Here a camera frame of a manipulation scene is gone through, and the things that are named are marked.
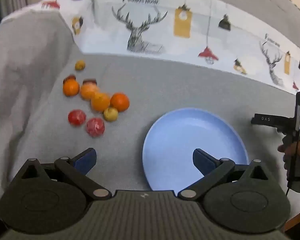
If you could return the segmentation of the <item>person's right hand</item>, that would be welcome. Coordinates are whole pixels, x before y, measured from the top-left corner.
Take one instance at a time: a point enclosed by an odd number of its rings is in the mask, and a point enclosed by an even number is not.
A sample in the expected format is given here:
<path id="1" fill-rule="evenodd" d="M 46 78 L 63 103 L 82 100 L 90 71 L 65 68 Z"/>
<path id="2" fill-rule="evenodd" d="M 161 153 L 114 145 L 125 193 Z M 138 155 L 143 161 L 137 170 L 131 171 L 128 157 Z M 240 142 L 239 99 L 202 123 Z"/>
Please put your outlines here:
<path id="1" fill-rule="evenodd" d="M 277 150 L 281 153 L 284 154 L 284 168 L 285 170 L 288 170 L 288 158 L 292 157 L 294 155 L 297 155 L 298 157 L 300 157 L 300 141 L 298 142 L 294 142 L 292 144 L 290 144 L 289 146 L 285 146 L 285 145 L 280 145 Z"/>

